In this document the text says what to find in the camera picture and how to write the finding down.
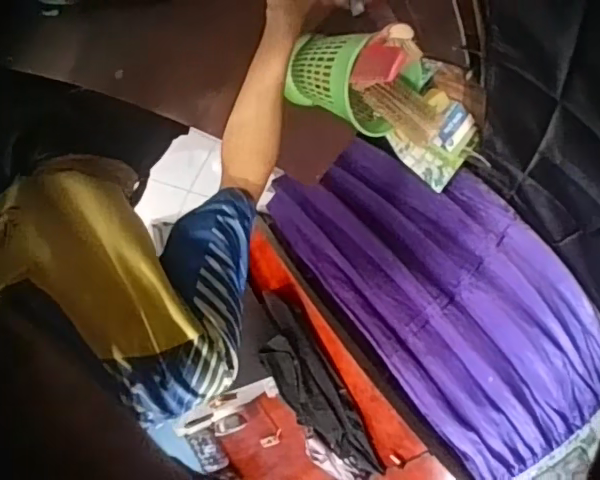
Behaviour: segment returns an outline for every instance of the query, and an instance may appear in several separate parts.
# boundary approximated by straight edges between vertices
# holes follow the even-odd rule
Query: orange fabric
[[[389,458],[391,454],[408,461],[425,453],[425,445],[373,385],[309,297],[296,283],[265,236],[257,230],[251,238],[250,273],[257,289],[274,291],[285,301],[304,309],[322,343],[323,351],[328,353],[332,365],[339,372],[342,381],[357,403],[371,441],[384,464],[387,467],[394,465]],[[404,471],[395,471],[390,478],[407,478],[396,476]]]

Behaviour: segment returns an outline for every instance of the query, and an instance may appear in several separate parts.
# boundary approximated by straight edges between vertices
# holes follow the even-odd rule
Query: black fabric
[[[121,160],[143,178],[188,128],[67,83],[0,68],[0,193],[66,154]]]
[[[489,2],[477,172],[600,309],[600,0]]]
[[[311,427],[338,457],[384,473],[349,393],[318,350],[302,312],[275,295],[265,293],[264,302],[279,334],[262,347],[260,359],[298,424]]]
[[[249,285],[242,297],[242,305],[242,335],[238,349],[240,368],[238,368],[238,376],[231,385],[232,390],[246,387],[269,377],[260,363],[259,351],[260,347],[277,333]]]

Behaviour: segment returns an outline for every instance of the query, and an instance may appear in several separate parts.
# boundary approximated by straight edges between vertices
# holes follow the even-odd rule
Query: brown table
[[[387,1],[376,0],[385,7]],[[435,3],[439,1],[451,5],[449,0]],[[221,138],[261,35],[265,0],[119,2],[97,8],[83,3],[59,17],[37,18],[7,48],[5,62],[126,100]],[[337,12],[320,30],[374,31],[395,19],[391,8],[380,10],[358,19]],[[327,13],[315,12],[309,23],[317,25]],[[253,121],[258,121],[257,112]],[[278,165],[313,183],[353,136],[353,129],[334,115],[287,104]]]

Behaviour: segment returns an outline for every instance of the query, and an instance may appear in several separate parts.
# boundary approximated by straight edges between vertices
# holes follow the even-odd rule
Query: purple satin fabric
[[[600,316],[501,198],[435,194],[356,141],[269,211],[296,254],[478,478],[522,473],[600,408]]]

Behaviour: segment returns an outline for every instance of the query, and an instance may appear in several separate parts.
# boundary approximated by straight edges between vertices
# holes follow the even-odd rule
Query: white tiled floor
[[[195,129],[174,140],[151,176],[136,212],[145,225],[176,218],[201,205],[220,187],[220,140]]]

